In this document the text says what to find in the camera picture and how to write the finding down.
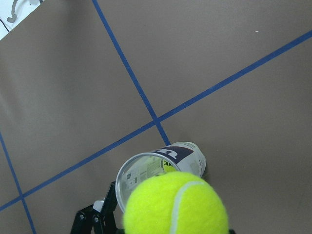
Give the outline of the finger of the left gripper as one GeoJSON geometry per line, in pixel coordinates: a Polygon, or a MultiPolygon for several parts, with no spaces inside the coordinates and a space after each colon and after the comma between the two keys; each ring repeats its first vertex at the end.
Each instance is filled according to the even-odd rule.
{"type": "Polygon", "coordinates": [[[110,184],[106,197],[79,210],[71,227],[72,234],[120,234],[117,228],[114,211],[117,207],[115,182],[110,184]]]}

